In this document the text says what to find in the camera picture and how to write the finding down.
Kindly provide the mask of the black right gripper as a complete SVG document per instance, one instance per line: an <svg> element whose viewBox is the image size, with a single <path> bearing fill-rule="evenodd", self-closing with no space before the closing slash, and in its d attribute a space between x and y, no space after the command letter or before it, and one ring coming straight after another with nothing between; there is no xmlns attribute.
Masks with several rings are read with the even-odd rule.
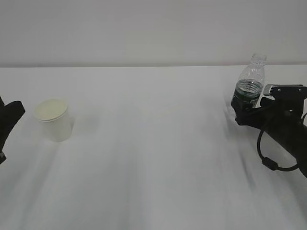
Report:
<svg viewBox="0 0 307 230"><path fill-rule="evenodd" d="M262 97L260 107L251 109L249 98L241 94L234 94L231 106L236 114L236 122L240 126L264 127L265 125L288 124L301 127L304 101Z"/></svg>

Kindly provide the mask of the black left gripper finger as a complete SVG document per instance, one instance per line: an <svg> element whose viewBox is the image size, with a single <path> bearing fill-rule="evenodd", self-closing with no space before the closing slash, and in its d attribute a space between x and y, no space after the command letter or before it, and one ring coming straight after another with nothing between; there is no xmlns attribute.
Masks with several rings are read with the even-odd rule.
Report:
<svg viewBox="0 0 307 230"><path fill-rule="evenodd" d="M25 109L21 101L13 101L7 105L0 102L0 151L17 122L24 115Z"/></svg>

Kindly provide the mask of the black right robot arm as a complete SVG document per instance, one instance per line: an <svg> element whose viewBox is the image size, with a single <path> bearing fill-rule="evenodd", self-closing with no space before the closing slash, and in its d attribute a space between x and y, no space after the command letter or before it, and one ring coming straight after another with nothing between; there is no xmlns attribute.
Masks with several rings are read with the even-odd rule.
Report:
<svg viewBox="0 0 307 230"><path fill-rule="evenodd" d="M253 108L233 97L231 106L236 114L236 122L240 126L249 126L260 130L257 138L257 153L262 164L272 171L290 172L299 169L307 175L307 126L303 124L304 98L262 97L261 107ZM291 167L280 167L277 162L264 156L260 143L263 133L267 133L296 160Z"/></svg>

